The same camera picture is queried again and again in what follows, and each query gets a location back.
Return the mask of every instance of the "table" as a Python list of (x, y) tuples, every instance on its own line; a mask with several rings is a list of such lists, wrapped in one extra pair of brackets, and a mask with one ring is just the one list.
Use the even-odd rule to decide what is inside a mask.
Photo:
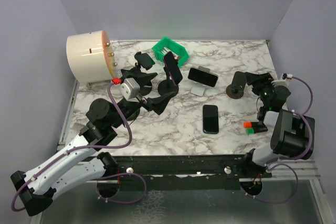
[[(243, 154), (252, 148), (269, 143), (272, 130), (266, 133), (247, 135), (243, 122), (255, 121), (256, 101), (250, 87), (245, 88), (244, 96), (233, 100), (225, 89), (232, 82), (236, 71), (265, 73), (276, 78), (274, 66), (265, 41), (177, 41), (188, 51), (190, 58), (181, 67), (183, 81), (180, 91), (158, 116), (154, 112), (141, 109), (138, 118), (132, 123), (133, 142), (130, 146), (109, 150), (113, 155), (201, 155), (201, 154)], [(148, 53), (155, 65), (149, 72), (157, 72), (153, 90), (147, 97), (158, 97), (158, 84), (165, 79), (164, 64), (155, 59), (152, 47), (157, 41), (112, 41), (118, 68), (129, 69), (134, 66), (134, 54), (138, 51)], [(190, 67), (203, 66), (219, 75), (216, 87), (207, 88), (203, 97), (190, 93), (193, 81), (187, 78)], [(97, 98), (109, 100), (106, 92), (108, 82), (80, 85), (66, 136), (69, 143), (88, 122), (85, 113), (91, 102)], [(117, 87), (112, 88), (117, 101), (121, 94)], [(202, 106), (218, 106), (219, 133), (205, 134), (202, 128)], [(120, 145), (128, 140), (123, 126), (116, 129), (118, 136), (110, 145)]]

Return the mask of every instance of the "gray wall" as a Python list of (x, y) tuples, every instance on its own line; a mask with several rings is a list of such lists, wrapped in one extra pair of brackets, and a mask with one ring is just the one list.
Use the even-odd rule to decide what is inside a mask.
[(61, 0), (79, 33), (112, 39), (270, 39), (292, 0)]
[[(336, 217), (336, 0), (293, 0), (270, 41), (278, 73), (289, 72), (306, 80), (314, 92), (308, 115), (316, 119), (314, 156), (327, 199)], [(309, 93), (292, 81), (289, 106), (306, 109)]]
[(27, 223), (25, 211), (10, 209), (9, 177), (55, 151), (74, 82), (66, 39), (76, 31), (60, 0), (0, 0), (0, 6), (0, 222)]

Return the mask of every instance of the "white marble surface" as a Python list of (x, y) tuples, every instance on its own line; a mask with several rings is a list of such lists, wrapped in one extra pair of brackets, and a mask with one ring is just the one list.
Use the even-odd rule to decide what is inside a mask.
[[(264, 146), (270, 141), (267, 133), (246, 135), (243, 122), (255, 121), (257, 97), (250, 87), (244, 96), (233, 100), (225, 89), (232, 81), (235, 71), (265, 73), (276, 78), (274, 66), (265, 41), (177, 41), (184, 46), (189, 60), (182, 66), (183, 81), (180, 91), (166, 110), (160, 115), (141, 109), (140, 116), (132, 123), (133, 142), (130, 146), (109, 150), (113, 155), (197, 155), (197, 154), (242, 154), (252, 148)], [(147, 52), (156, 62), (149, 72), (157, 72), (153, 80), (153, 91), (147, 97), (159, 96), (157, 87), (165, 79), (163, 63), (155, 59), (151, 50), (156, 41), (112, 41), (118, 68), (131, 68), (134, 54)], [(203, 66), (219, 75), (216, 87), (206, 89), (203, 97), (190, 93), (193, 82), (187, 78), (190, 67)], [(67, 143), (87, 123), (85, 113), (90, 103), (97, 98), (109, 99), (107, 82), (81, 85), (76, 98)], [(117, 101), (121, 94), (117, 87), (112, 89)], [(202, 129), (202, 106), (218, 106), (219, 133), (205, 134)], [(123, 126), (116, 129), (116, 137), (110, 145), (127, 141), (128, 134)]]

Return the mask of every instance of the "black smartphone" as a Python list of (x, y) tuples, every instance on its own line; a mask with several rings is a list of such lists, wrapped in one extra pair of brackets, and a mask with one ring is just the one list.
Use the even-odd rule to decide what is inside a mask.
[(177, 65), (177, 62), (174, 58), (172, 52), (168, 52), (166, 55), (163, 56), (164, 64), (169, 72), (170, 77), (175, 86), (177, 86), (183, 79), (181, 71)]
[(188, 74), (188, 79), (199, 82), (201, 84), (214, 87), (218, 80), (218, 76), (213, 73), (208, 73), (197, 68), (191, 68)]
[(218, 107), (216, 105), (203, 106), (203, 132), (208, 134), (219, 132)]

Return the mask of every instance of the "green tray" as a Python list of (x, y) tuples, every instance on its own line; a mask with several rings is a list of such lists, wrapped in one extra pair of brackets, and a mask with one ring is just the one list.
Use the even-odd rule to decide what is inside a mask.
[(187, 50), (185, 50), (184, 47), (179, 45), (178, 43), (172, 41), (168, 37), (163, 37), (158, 43), (155, 44), (154, 47), (152, 47), (155, 58), (161, 62), (163, 62), (163, 56), (164, 54), (161, 53), (164, 47), (169, 48), (173, 53), (180, 56), (180, 60), (178, 61), (178, 66), (181, 67), (189, 58), (189, 54), (187, 53)]

